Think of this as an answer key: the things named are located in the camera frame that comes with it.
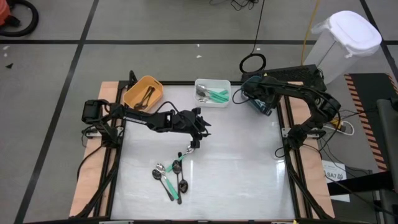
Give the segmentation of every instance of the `utensil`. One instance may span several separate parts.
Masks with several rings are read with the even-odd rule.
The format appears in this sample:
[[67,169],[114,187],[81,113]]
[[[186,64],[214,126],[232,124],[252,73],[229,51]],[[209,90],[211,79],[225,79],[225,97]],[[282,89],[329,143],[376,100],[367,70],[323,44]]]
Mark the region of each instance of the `utensil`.
[[150,92],[147,96],[147,102],[142,106],[142,109],[146,109],[148,107],[148,103],[149,103],[150,97],[152,96],[153,92],[155,92],[155,88],[151,86]]
[[157,169],[152,170],[152,176],[154,177],[155,180],[158,180],[158,181],[160,181],[160,183],[162,183],[164,189],[165,189],[166,192],[167,192],[167,195],[169,196],[169,199],[170,199],[171,201],[174,201],[173,195],[170,194],[170,192],[167,190],[166,186],[165,186],[165,185],[163,184],[163,182],[162,182],[162,174],[160,173],[160,171],[157,170]]
[[201,98],[198,99],[198,101],[199,101],[200,103],[206,103],[206,102],[209,101],[209,100],[210,100],[210,97],[209,97],[209,96],[201,97]]
[[[180,156],[177,160],[181,161],[186,155],[193,153],[195,149],[191,148],[191,145],[187,147],[187,151],[184,155]],[[170,172],[173,169],[173,164],[169,165],[166,169],[166,172]]]
[[215,96],[223,101],[228,101],[229,97],[220,93],[217,93],[213,90],[207,89],[204,85],[197,85],[197,90],[203,91],[203,92],[208,92],[210,96]]
[[227,93],[228,93],[228,90],[223,90],[223,91],[219,92],[219,94],[222,94],[222,95],[225,95]]
[[[178,175],[181,172],[181,167],[180,167],[180,162],[178,160],[174,160],[173,162],[173,172],[174,174],[177,175],[177,186],[179,185],[180,181],[178,180]],[[177,203],[180,205],[182,203],[181,200],[181,193],[180,193],[180,188],[178,188],[178,200]]]
[[180,183],[178,183],[178,189],[182,192],[182,193],[186,193],[188,190],[188,182],[186,180],[184,180],[184,174],[182,172],[182,161],[180,161],[180,167],[181,167],[181,181]]
[[144,110],[145,108],[147,108],[149,99],[152,96],[154,91],[155,91],[155,88],[152,87],[152,86],[149,86],[147,91],[145,92],[145,95],[142,97],[141,102],[139,102],[139,103],[134,105],[134,109],[136,109],[136,110]]
[[201,96],[202,98],[210,98],[216,103],[225,103],[225,100],[218,98],[217,96],[211,95],[207,92],[201,91],[197,89],[197,95]]
[[178,199],[178,195],[172,185],[172,183],[170,183],[170,181],[168,180],[168,178],[166,177],[166,172],[165,172],[165,168],[162,164],[157,164],[156,165],[156,169],[162,174],[162,176],[164,177],[164,179],[166,180],[166,184],[169,187],[169,190],[171,191],[173,198],[174,199]]

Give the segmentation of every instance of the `label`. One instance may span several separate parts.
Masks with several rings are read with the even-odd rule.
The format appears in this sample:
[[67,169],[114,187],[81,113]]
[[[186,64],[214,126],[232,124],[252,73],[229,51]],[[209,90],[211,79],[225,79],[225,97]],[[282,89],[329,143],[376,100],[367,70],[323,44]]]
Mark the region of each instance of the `label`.
[[[325,171],[325,175],[327,177],[329,177],[330,179],[332,179],[334,181],[340,181],[340,180],[347,179],[346,166],[344,164],[341,164],[338,162],[335,162],[335,164],[334,164],[333,162],[330,162],[330,161],[322,161],[322,164],[323,164],[323,171]],[[332,181],[326,178],[326,182],[330,183]],[[335,196],[330,196],[330,198],[332,200],[349,202],[349,195],[335,195]]]
[[141,121],[141,120],[134,119],[134,118],[124,117],[123,119],[131,121],[131,122],[139,123],[139,124],[146,124],[147,123],[146,121]]

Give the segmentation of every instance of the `metal bracket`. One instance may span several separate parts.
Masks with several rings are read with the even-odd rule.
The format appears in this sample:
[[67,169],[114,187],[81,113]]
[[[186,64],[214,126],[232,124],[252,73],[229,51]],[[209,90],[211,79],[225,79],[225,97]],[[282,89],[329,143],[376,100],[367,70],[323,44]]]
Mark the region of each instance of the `metal bracket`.
[[[287,134],[289,133],[290,129],[291,129],[291,128],[281,128],[281,130],[282,130],[282,137],[283,137],[283,138],[287,138]],[[317,131],[322,131],[322,130],[319,130],[319,129],[312,129],[311,131],[317,132]],[[315,134],[315,133],[314,133],[314,134],[307,134],[307,138],[319,139],[319,138],[320,138],[320,135],[319,135],[319,134]]]
[[[120,132],[123,131],[123,127],[117,127],[117,129],[119,136]],[[94,137],[101,137],[101,133],[99,133],[96,128],[90,128],[89,130],[86,131],[86,137],[89,139]]]

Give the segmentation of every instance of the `white paper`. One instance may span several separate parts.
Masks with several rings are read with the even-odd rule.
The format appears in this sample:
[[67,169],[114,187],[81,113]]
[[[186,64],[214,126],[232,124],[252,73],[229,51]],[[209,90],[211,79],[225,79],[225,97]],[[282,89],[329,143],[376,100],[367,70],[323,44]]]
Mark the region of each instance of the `white paper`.
[[[334,164],[330,161],[322,161],[322,164],[323,164],[323,170],[325,171],[325,175],[330,179],[334,181],[347,179],[346,166],[344,164],[338,162],[335,162]],[[332,181],[326,178],[326,182],[330,183]],[[330,196],[330,198],[342,202],[349,202],[349,195],[335,195],[335,196]]]

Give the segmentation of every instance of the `wooden board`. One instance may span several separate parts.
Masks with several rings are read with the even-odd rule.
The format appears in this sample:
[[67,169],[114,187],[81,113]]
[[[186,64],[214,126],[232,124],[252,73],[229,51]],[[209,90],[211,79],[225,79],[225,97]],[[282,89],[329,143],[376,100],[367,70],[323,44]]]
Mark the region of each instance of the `wooden board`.
[[[292,97],[289,97],[289,101],[292,108],[294,123],[302,124],[310,117],[310,110],[306,102]],[[304,143],[318,149],[318,143],[315,139],[306,139]],[[307,189],[310,191],[310,193],[319,203],[319,205],[324,209],[324,211],[329,216],[334,217],[335,213],[331,204],[328,185],[326,183],[325,173],[323,171],[322,159],[319,153],[308,146],[302,146],[300,148],[300,153],[302,158],[305,181],[307,183]],[[302,198],[300,198],[298,201],[299,203],[301,203],[300,214],[305,217],[305,214],[303,213],[304,205]],[[315,214],[315,212],[313,211],[312,213],[314,218],[316,218],[317,215]]]
[[[103,82],[99,91],[98,99],[105,99],[109,102],[115,102],[118,92],[119,82]],[[84,157],[90,154],[101,145],[100,138],[87,140],[87,147]],[[80,176],[76,185],[75,196],[73,197],[72,207],[69,216],[74,216],[90,201],[100,184],[100,176],[104,162],[105,148],[103,147],[97,153],[93,154],[83,164],[80,170]]]
[[[114,102],[116,99],[117,89],[118,82],[103,82],[98,98],[106,99],[109,102]],[[303,100],[290,98],[290,105],[292,108],[292,114],[295,124],[301,124],[307,118],[309,118],[310,112],[308,110],[307,104]],[[284,116],[285,126],[289,126],[287,122],[286,108],[283,104],[283,101],[282,114]],[[306,140],[305,144],[318,148],[317,141],[313,139]],[[99,138],[88,140],[85,156],[87,156],[92,150],[96,149],[99,146]],[[333,207],[331,205],[329,191],[326,184],[326,178],[323,173],[322,160],[319,156],[319,153],[315,152],[313,149],[309,149],[307,146],[302,146],[300,148],[300,151],[308,190],[311,192],[311,194],[320,204],[320,206],[326,211],[326,213],[334,217]],[[70,216],[79,213],[90,201],[93,194],[96,192],[100,181],[104,154],[105,150],[100,149],[99,152],[89,158],[81,168],[80,178],[76,185],[75,196],[73,198],[73,203],[70,210]],[[298,195],[300,214],[302,215],[302,217],[305,217],[302,194],[298,188],[296,188],[296,191]],[[105,214],[108,194],[109,187],[102,198],[103,203],[101,206],[100,215]]]

